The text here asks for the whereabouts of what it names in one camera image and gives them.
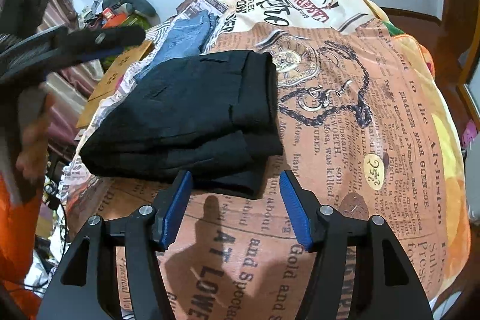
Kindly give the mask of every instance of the hand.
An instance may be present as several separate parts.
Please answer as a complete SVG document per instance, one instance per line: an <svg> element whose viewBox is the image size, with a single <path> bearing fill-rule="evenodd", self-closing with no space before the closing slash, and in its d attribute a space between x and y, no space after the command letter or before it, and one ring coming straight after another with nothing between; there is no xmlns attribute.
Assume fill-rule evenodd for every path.
<svg viewBox="0 0 480 320"><path fill-rule="evenodd" d="M43 114L29 124L22 134L22 152L18 155L16 167L25 179L34 183L45 175L47 168L47 130L50 126L49 111L55 100L47 95Z"/></svg>

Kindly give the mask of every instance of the folded black garment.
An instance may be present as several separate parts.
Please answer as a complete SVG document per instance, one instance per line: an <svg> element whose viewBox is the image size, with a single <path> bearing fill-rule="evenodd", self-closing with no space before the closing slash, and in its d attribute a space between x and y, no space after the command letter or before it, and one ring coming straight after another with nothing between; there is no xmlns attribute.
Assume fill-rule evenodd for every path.
<svg viewBox="0 0 480 320"><path fill-rule="evenodd" d="M160 63L103 120L80 156L95 175L170 181L254 198L283 153L269 53L217 52Z"/></svg>

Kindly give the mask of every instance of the bedsheet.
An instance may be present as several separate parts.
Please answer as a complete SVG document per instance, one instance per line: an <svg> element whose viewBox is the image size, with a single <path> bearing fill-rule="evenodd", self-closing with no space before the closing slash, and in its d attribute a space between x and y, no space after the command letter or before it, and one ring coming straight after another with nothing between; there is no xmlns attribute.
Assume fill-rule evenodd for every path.
<svg viewBox="0 0 480 320"><path fill-rule="evenodd" d="M177 319L291 319L313 264L294 237L278 190L292 169L322 204L344 215L384 216L429 299L470 251L463 161L455 127L425 60L407 35L390 37L386 15L367 0L187 0L178 18L219 15L206 52L269 51L277 66L278 127L285 154L271 158L258 200L195 192L177 241L158 261ZM104 100L79 148L134 88L134 76L174 23L152 28L155 50L127 70ZM122 217L165 184L95 178L76 154L62 181L70 229L94 213ZM131 310L123 248L117 249L122 307ZM338 318L349 310L355 251L349 249Z"/></svg>

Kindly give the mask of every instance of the pink curtain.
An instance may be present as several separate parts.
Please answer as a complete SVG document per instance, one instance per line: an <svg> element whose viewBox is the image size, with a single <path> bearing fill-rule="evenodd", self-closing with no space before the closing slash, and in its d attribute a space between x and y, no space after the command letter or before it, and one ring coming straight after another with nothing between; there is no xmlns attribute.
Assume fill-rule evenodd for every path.
<svg viewBox="0 0 480 320"><path fill-rule="evenodd" d="M4 0L0 0L0 10ZM38 31L58 25L66 25L70 30L78 29L77 13L72 0L50 0ZM103 76L99 60L76 65L52 73L47 77L46 86L55 96L52 109L50 138L59 145L75 145L78 117L90 94Z"/></svg>

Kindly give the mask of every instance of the silver bolt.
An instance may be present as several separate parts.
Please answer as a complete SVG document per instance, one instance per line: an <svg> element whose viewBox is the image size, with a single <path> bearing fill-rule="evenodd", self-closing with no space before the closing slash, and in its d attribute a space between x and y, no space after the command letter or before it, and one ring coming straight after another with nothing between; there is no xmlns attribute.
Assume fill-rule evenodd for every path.
<svg viewBox="0 0 480 320"><path fill-rule="evenodd" d="M150 206L150 205L143 205L139 210L138 212L140 212L140 214L142 216L147 216L147 214L150 214L152 212L153 208Z"/></svg>
<svg viewBox="0 0 480 320"><path fill-rule="evenodd" d="M100 216L92 216L88 219L88 223L91 225L91 226L96 226L98 223L100 222Z"/></svg>
<svg viewBox="0 0 480 320"><path fill-rule="evenodd" d="M381 226L385 222L382 216L375 215L371 218L374 224Z"/></svg>
<svg viewBox="0 0 480 320"><path fill-rule="evenodd" d="M100 33L95 39L95 44L101 44L104 39L105 39L105 33Z"/></svg>
<svg viewBox="0 0 480 320"><path fill-rule="evenodd" d="M333 213L333 208L330 205L322 205L320 207L320 213L329 216Z"/></svg>

